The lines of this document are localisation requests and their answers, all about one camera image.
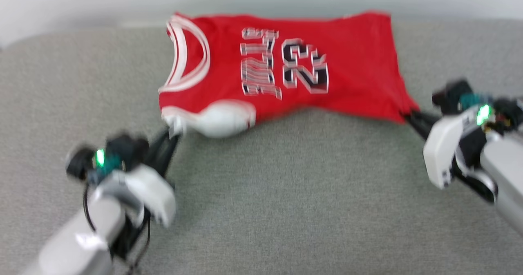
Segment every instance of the jersey neckline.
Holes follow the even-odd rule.
[[[174,14],[167,23],[167,29],[174,46],[174,62],[168,80],[160,87],[159,92],[176,92],[198,84],[209,72],[210,50],[205,33],[191,20],[179,14]],[[183,76],[187,66],[187,43],[183,31],[188,31],[200,42],[203,55],[196,68]]]

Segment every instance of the white robotic arm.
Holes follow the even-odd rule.
[[[433,101],[441,107],[443,117],[428,121],[428,134],[420,132],[423,128],[419,123],[409,119],[426,138],[423,156],[431,182],[443,189],[457,177],[494,204],[523,235],[523,139],[518,132],[523,122],[521,103],[476,96],[466,81],[451,83],[436,93]]]
[[[84,204],[84,210],[79,210],[46,242],[38,258],[22,275],[110,275],[113,257],[126,260],[138,236],[146,225],[149,227],[151,217],[164,227],[170,226],[176,202],[174,188],[164,175],[177,139],[168,140],[164,132],[152,147],[146,145],[145,150],[138,150],[136,147],[143,142],[127,135],[117,137],[108,142],[112,156],[121,160],[121,163],[113,162],[112,168],[92,165],[95,162],[111,165],[109,156],[95,161],[97,157],[106,156],[79,150],[68,172],[86,179],[96,189],[87,206]],[[160,154],[164,146],[167,146],[165,154]],[[135,218],[127,215],[131,211]]]

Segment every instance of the gray fabric surface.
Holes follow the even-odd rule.
[[[467,76],[523,94],[523,22],[394,20],[411,95]],[[64,172],[81,141],[153,135],[172,66],[164,29],[32,38],[0,54],[0,273],[15,274],[81,207]],[[174,226],[142,274],[522,274],[523,239],[459,182],[428,180],[408,126],[302,111],[230,139],[190,135],[172,161]],[[121,274],[116,264],[116,274]]]

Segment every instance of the jersey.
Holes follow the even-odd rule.
[[[174,64],[159,89],[181,133],[227,137],[304,107],[403,122],[417,110],[398,70],[390,16],[331,20],[174,14]]]

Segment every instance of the white wall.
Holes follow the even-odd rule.
[[[404,16],[523,18],[523,0],[0,0],[0,48],[49,31],[163,25],[173,11],[342,16],[369,8]]]

